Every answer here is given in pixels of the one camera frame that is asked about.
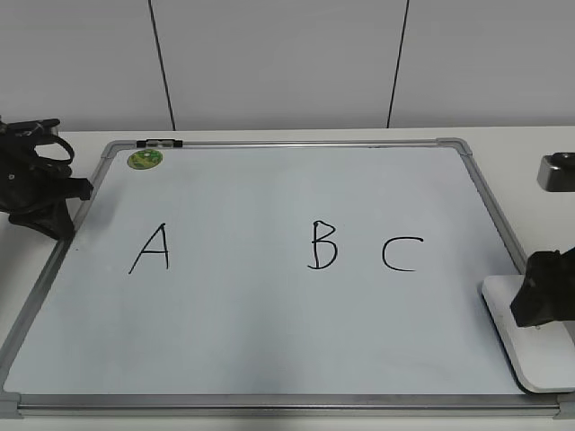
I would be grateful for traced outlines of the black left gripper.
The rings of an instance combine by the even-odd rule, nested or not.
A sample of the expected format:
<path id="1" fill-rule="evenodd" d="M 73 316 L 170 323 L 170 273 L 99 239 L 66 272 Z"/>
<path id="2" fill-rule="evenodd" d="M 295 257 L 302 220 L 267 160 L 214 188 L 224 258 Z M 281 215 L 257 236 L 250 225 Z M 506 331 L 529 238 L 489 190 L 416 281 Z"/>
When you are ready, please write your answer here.
<path id="1" fill-rule="evenodd" d="M 32 229 L 54 240 L 69 240 L 75 236 L 75 226 L 64 200 L 27 212 L 43 199 L 44 187 L 56 180 L 59 198 L 90 200 L 93 185 L 86 178 L 68 178 L 73 161 L 72 146 L 58 134 L 16 136 L 4 131 L 1 124 L 1 210 L 10 214 L 11 224 Z M 41 156 L 36 148 L 58 145 L 66 159 Z"/>

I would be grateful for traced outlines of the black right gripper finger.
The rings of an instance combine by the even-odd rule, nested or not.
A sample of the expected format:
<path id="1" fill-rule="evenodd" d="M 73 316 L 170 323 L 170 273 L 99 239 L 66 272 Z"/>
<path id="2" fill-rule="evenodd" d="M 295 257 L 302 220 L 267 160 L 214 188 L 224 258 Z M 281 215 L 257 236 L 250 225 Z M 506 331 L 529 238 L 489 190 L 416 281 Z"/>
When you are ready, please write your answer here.
<path id="1" fill-rule="evenodd" d="M 574 249 L 533 253 L 510 310 L 518 327 L 574 321 Z"/>

